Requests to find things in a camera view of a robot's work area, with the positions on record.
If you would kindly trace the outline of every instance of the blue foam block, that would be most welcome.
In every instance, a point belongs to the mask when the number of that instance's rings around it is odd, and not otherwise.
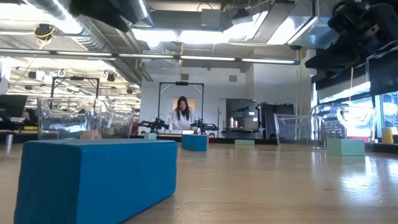
[[[183,134],[181,139],[181,148],[190,150],[192,147],[192,136],[191,134]]]
[[[192,137],[192,151],[206,151],[207,150],[207,136],[196,135]]]
[[[119,223],[172,195],[176,175],[174,141],[27,142],[14,223]]]

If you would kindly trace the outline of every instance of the air vent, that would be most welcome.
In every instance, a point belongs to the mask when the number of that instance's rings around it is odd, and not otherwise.
[[[238,81],[238,76],[237,75],[230,75],[229,76],[229,82],[237,82]]]
[[[181,80],[182,81],[188,81],[189,80],[189,74],[181,74]]]

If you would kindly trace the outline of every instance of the long dark hair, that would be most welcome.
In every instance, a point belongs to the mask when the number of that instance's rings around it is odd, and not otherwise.
[[[181,111],[180,109],[180,103],[181,101],[184,101],[184,103],[186,104],[187,107],[185,107],[185,111]],[[189,106],[188,106],[188,100],[186,99],[185,96],[181,96],[178,101],[177,101],[177,108],[175,109],[177,111],[177,118],[180,121],[181,120],[181,115],[180,115],[180,111],[182,113],[182,116],[187,117],[187,120],[189,120]]]

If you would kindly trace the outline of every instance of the white lab coat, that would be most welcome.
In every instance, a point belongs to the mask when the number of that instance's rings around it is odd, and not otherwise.
[[[177,117],[177,110],[174,109],[172,113],[172,129],[173,130],[194,130],[193,127],[191,127],[191,124],[195,122],[195,112],[193,111],[192,108],[189,108],[189,120],[187,120],[187,117],[182,116],[182,113],[180,111],[180,120],[178,120]]]

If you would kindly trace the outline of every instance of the yellow object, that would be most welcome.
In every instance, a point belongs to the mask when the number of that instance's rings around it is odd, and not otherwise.
[[[39,128],[34,126],[24,126],[24,130],[37,131]]]
[[[382,128],[381,129],[381,142],[384,144],[393,144],[394,140],[392,138],[393,134],[397,133],[397,128]]]

